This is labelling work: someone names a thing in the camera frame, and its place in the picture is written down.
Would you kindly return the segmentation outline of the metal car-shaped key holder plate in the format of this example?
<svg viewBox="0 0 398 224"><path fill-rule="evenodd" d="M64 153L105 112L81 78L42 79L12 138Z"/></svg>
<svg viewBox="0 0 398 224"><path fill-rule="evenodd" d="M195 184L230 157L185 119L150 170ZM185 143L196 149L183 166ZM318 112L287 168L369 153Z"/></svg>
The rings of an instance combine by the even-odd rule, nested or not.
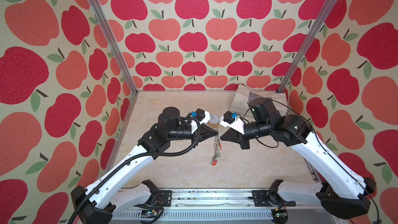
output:
<svg viewBox="0 0 398 224"><path fill-rule="evenodd" d="M214 148L214 154L211 158L210 164L212 166L215 166L221 157L221 139L219 134L215 136L213 148Z"/></svg>

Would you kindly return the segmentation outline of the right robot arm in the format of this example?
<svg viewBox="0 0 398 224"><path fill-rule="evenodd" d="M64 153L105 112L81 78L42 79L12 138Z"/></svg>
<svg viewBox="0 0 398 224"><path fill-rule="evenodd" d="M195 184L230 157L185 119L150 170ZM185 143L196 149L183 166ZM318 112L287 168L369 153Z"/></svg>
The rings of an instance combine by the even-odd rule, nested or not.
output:
<svg viewBox="0 0 398 224"><path fill-rule="evenodd" d="M296 184L277 179L262 198L272 206L303 202L322 206L340 219L352 219L369 212L376 183L355 173L319 139L314 128L299 115L282 116L270 98L248 104L254 121L245 123L237 113L226 112L220 124L228 128L222 141L249 149L250 140L271 136L298 152L325 179L316 184Z"/></svg>

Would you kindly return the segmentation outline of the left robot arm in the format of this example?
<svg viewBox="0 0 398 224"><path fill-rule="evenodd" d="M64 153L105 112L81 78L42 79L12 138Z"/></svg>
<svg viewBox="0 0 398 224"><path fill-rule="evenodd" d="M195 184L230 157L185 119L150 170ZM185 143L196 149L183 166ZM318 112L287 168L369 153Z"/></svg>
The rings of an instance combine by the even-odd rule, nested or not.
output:
<svg viewBox="0 0 398 224"><path fill-rule="evenodd" d="M218 132L206 125L209 120L210 113L200 108L186 117L175 107L165 108L124 160L94 183L71 192L74 212L68 222L79 219L83 224L107 224L133 206L153 205L159 190L151 180L127 191L121 188L157 157L182 156L199 142L217 136Z"/></svg>

